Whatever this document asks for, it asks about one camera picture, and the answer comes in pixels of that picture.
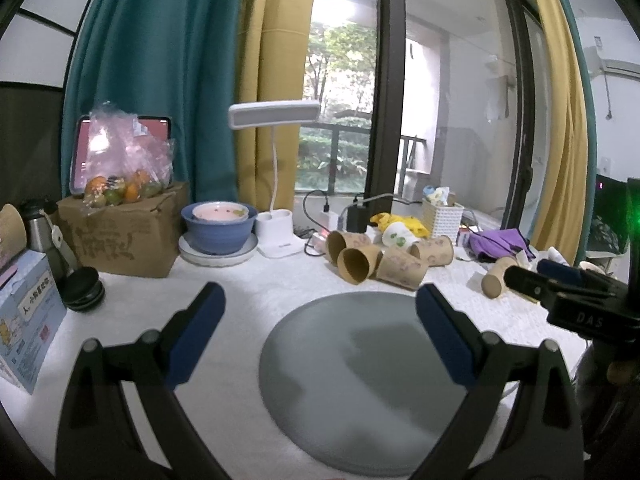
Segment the plain kraft paper cup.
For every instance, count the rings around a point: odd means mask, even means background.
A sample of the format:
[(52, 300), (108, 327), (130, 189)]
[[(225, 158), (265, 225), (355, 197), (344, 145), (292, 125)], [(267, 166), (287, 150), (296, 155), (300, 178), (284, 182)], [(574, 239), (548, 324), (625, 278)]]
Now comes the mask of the plain kraft paper cup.
[(506, 290), (504, 274), (511, 266), (517, 266), (518, 262), (512, 257), (498, 259), (483, 276), (480, 282), (483, 294), (489, 299), (500, 297)]

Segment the patterned kraft cup right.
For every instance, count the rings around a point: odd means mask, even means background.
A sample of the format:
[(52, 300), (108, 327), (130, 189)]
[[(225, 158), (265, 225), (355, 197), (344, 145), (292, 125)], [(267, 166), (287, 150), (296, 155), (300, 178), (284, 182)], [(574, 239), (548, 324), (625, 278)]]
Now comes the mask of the patterned kraft cup right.
[(448, 266), (454, 260), (454, 245), (448, 236), (436, 236), (413, 243), (409, 248), (409, 254), (430, 268), (432, 266)]

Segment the white cup green print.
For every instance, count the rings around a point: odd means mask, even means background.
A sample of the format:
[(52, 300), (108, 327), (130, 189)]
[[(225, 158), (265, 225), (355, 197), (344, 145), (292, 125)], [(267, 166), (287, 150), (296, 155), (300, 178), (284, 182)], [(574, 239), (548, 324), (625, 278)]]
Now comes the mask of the white cup green print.
[(385, 247), (395, 247), (405, 252), (419, 239), (402, 222), (396, 221), (386, 226), (382, 233), (382, 243)]

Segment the kraft cup front left open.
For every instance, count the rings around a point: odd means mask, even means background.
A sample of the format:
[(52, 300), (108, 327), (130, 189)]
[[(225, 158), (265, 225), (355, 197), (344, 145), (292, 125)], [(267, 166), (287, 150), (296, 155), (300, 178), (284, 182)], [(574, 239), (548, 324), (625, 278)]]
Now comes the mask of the kraft cup front left open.
[(349, 284), (361, 284), (375, 274), (382, 255), (375, 245), (345, 248), (337, 258), (338, 274)]

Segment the kraft cup back left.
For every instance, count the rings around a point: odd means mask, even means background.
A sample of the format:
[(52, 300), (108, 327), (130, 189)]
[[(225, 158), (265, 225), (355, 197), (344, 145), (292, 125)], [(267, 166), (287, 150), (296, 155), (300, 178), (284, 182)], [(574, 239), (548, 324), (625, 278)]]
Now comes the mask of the kraft cup back left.
[(326, 258), (336, 266), (338, 256), (344, 249), (360, 248), (371, 244), (367, 234), (332, 231), (326, 238)]

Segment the yellow curtain right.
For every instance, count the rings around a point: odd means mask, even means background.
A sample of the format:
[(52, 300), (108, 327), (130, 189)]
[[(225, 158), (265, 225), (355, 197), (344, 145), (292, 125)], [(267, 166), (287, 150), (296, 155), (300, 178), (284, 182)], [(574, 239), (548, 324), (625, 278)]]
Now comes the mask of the yellow curtain right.
[(578, 256), (586, 212), (588, 125), (578, 59), (561, 0), (536, 0), (551, 82), (549, 155), (533, 242), (569, 262)]

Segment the purple cloth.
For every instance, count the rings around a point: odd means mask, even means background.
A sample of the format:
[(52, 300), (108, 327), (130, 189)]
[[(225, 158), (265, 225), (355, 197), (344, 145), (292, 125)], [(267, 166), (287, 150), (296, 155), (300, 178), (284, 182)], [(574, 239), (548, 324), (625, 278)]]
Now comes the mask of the purple cloth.
[(500, 258), (515, 258), (520, 252), (525, 252), (528, 260), (533, 260), (534, 253), (529, 242), (519, 229), (482, 231), (471, 233), (469, 248), (480, 262), (495, 262)]

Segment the white woven basket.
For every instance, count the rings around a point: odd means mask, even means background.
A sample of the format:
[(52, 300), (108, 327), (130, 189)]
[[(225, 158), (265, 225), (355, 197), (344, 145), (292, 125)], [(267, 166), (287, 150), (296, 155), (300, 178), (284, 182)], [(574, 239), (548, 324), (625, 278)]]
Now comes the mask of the white woven basket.
[(461, 204), (455, 203), (454, 206), (434, 205), (424, 198), (421, 220), (431, 237), (446, 236), (452, 244), (456, 244), (463, 211), (464, 207)]

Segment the black lens cap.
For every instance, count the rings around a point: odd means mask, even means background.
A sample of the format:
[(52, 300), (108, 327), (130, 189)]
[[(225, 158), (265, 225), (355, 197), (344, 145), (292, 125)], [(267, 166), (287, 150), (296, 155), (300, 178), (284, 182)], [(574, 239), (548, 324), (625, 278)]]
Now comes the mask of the black lens cap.
[(64, 306), (75, 312), (89, 311), (104, 299), (105, 288), (99, 272), (83, 266), (56, 281)]

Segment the black power adapter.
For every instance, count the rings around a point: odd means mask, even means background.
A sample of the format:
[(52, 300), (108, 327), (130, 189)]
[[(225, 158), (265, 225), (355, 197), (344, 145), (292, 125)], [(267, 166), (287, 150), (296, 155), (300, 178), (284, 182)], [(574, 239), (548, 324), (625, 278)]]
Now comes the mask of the black power adapter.
[(366, 205), (351, 204), (346, 212), (345, 228), (351, 233), (365, 233), (369, 224), (369, 211)]

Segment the cardboard box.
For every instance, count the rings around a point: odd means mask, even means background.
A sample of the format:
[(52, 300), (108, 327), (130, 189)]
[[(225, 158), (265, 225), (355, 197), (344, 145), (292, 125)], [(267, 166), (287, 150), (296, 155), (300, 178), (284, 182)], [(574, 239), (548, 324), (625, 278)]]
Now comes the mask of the cardboard box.
[(82, 266), (136, 278), (166, 278), (179, 255), (181, 211), (189, 200), (186, 182), (92, 214), (84, 211), (79, 198), (66, 197), (58, 201), (58, 225)]

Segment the brown paper roll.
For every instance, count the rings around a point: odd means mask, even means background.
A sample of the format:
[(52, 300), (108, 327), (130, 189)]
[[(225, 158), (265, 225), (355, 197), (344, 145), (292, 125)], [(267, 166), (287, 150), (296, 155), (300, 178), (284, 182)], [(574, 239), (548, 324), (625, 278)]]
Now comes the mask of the brown paper roll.
[(11, 204), (5, 204), (0, 212), (0, 268), (4, 269), (27, 245), (23, 219)]

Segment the blue ceramic bowl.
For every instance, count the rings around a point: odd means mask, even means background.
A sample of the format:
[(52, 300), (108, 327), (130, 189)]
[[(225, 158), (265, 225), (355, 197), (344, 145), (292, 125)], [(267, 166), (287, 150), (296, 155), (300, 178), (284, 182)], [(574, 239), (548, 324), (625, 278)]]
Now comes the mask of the blue ceramic bowl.
[(186, 224), (186, 241), (203, 254), (226, 256), (238, 252), (253, 233), (258, 211), (250, 205), (243, 220), (206, 221), (195, 217), (194, 210), (201, 203), (182, 208), (181, 217)]

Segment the white desk lamp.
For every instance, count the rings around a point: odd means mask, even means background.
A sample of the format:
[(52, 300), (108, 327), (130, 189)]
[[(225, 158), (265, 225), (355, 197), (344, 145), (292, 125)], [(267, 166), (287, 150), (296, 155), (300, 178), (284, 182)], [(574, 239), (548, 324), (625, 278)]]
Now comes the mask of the white desk lamp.
[(320, 103), (314, 100), (280, 100), (232, 104), (228, 109), (229, 127), (234, 131), (270, 128), (273, 188), (268, 211), (260, 212), (254, 223), (258, 252), (266, 258), (281, 259), (294, 256), (302, 252), (305, 245), (294, 234), (292, 211), (276, 208), (279, 187), (276, 128), (311, 124), (319, 118), (320, 107)]

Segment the yellow curtain left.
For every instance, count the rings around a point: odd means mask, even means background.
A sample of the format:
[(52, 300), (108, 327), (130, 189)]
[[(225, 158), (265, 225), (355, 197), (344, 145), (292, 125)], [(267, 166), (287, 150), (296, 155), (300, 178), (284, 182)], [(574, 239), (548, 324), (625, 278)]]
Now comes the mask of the yellow curtain left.
[[(236, 49), (235, 101), (300, 100), (304, 93), (314, 0), (241, 0)], [(239, 198), (259, 211), (273, 188), (270, 130), (234, 134)], [(276, 128), (279, 187), (276, 208), (294, 204), (299, 126)]]

